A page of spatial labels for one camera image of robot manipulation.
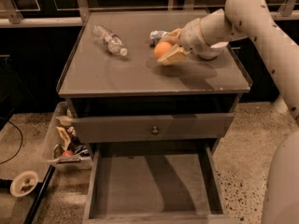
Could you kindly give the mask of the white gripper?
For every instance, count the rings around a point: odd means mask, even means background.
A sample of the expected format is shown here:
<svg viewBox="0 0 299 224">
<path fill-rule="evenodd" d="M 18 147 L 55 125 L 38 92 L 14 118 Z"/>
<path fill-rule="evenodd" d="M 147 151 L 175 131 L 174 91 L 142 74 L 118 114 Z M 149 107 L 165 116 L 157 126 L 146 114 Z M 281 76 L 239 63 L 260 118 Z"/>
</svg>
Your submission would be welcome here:
<svg viewBox="0 0 299 224">
<path fill-rule="evenodd" d="M 173 30 L 163 36 L 160 41 L 175 45 L 158 59 L 158 63 L 162 65 L 182 62 L 187 59 L 189 52 L 201 54 L 210 49 L 201 32 L 200 19 L 188 22 L 182 29 L 177 28 Z"/>
</svg>

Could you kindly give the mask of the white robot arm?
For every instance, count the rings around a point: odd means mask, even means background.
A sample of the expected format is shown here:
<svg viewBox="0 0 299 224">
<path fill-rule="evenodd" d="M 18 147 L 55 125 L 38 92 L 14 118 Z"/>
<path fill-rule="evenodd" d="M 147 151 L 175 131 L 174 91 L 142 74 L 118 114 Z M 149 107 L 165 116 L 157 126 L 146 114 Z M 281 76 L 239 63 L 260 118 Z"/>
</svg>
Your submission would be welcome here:
<svg viewBox="0 0 299 224">
<path fill-rule="evenodd" d="M 219 9 L 196 18 L 162 40 L 171 49 L 158 58 L 179 63 L 189 54 L 205 59 L 220 54 L 220 42 L 249 38 L 294 119 L 299 119 L 299 47 L 274 22 L 265 0 L 226 0 Z M 278 146 L 269 169 L 262 224 L 299 224 L 299 131 Z"/>
</svg>

